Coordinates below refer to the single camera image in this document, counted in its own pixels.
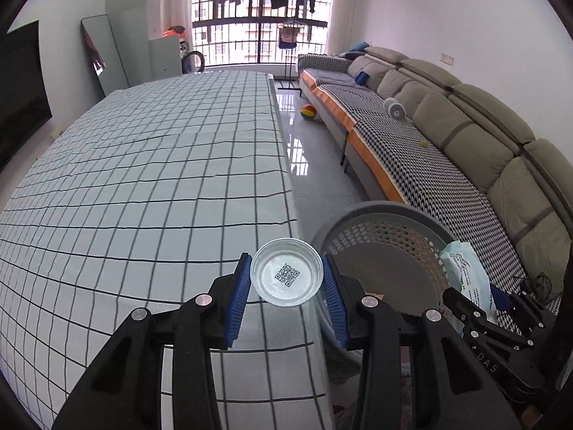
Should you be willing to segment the clothes rack stand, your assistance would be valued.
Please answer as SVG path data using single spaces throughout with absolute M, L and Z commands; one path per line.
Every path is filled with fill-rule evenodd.
M 285 52 L 283 77 L 279 79 L 278 90 L 298 90 L 295 86 L 295 51 L 298 46 L 298 36 L 304 24 L 301 19 L 288 19 L 279 26 L 278 48 Z

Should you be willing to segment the white small fan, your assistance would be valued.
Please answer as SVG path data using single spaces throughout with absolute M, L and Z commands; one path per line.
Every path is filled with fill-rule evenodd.
M 392 119 L 405 120 L 407 117 L 405 107 L 395 98 L 386 98 L 382 103 L 382 107 Z

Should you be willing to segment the black television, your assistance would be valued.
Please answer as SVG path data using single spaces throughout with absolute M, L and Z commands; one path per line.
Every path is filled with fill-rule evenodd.
M 0 167 L 49 120 L 52 110 L 42 74 L 39 22 L 8 33 L 1 41 Z

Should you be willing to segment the colourful ball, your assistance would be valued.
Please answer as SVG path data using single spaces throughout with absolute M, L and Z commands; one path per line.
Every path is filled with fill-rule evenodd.
M 306 104 L 300 108 L 300 115 L 305 120 L 314 120 L 317 114 L 318 112 L 312 104 Z

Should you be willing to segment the white grid tablecloth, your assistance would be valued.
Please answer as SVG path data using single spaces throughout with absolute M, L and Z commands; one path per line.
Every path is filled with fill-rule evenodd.
M 170 311 L 300 234 L 274 82 L 220 71 L 119 90 L 1 213 L 1 371 L 41 428 L 136 308 Z

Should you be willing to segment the leaning floor mirror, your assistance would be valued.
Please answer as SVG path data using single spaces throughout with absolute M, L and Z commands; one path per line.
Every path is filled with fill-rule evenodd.
M 81 20 L 81 30 L 93 71 L 105 96 L 129 88 L 111 22 L 107 14 Z

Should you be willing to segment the blue cushion roll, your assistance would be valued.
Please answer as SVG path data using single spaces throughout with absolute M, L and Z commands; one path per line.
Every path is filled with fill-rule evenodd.
M 368 73 L 360 71 L 355 77 L 355 82 L 358 86 L 366 86 L 369 78 L 370 75 Z

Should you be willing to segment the light blue wipes packet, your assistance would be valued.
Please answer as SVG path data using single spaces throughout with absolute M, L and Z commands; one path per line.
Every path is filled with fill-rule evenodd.
M 490 278 L 472 245 L 453 241 L 442 250 L 439 258 L 451 286 L 484 311 L 488 321 L 498 324 Z

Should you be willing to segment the grey cabinet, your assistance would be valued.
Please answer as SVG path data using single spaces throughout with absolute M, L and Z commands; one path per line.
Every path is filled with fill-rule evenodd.
M 169 36 L 150 40 L 150 70 L 153 81 L 182 75 L 179 37 Z

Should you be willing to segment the grey perforated trash basket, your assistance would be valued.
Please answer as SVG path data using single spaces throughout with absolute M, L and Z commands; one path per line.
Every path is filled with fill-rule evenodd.
M 462 323 L 443 301 L 447 288 L 459 287 L 440 260 L 450 242 L 453 235 L 436 219 L 387 201 L 365 202 L 339 212 L 312 239 L 319 254 L 331 256 L 338 272 L 358 281 L 366 295 L 404 315 L 439 312 L 460 337 Z

